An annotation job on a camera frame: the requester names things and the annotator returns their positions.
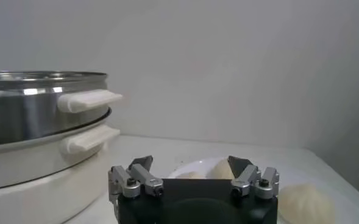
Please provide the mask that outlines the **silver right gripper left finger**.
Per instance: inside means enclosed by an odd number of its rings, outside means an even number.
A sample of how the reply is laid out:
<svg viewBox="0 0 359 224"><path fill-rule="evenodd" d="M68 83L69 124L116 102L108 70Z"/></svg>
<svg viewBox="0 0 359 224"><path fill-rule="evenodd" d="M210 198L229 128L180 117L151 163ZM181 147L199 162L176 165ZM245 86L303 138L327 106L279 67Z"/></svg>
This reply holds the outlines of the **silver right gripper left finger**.
<svg viewBox="0 0 359 224"><path fill-rule="evenodd" d="M155 198L164 194L164 185L161 178L151 174L153 157L151 155L135 158L125 169L123 166L113 166L108 171L108 197L116 201L119 196L137 198L144 193Z"/></svg>

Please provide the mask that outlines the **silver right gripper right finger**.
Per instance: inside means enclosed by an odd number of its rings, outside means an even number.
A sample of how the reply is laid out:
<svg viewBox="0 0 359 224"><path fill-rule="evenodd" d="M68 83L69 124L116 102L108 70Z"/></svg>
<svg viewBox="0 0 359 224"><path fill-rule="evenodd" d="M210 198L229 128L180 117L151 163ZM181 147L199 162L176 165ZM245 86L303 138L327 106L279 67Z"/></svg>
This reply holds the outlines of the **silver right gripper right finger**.
<svg viewBox="0 0 359 224"><path fill-rule="evenodd" d="M229 167L234 179L231 181L231 195L234 198L244 198L251 191L257 198L269 200L279 195L279 173L273 167L267 167L264 172L248 159L229 156Z"/></svg>

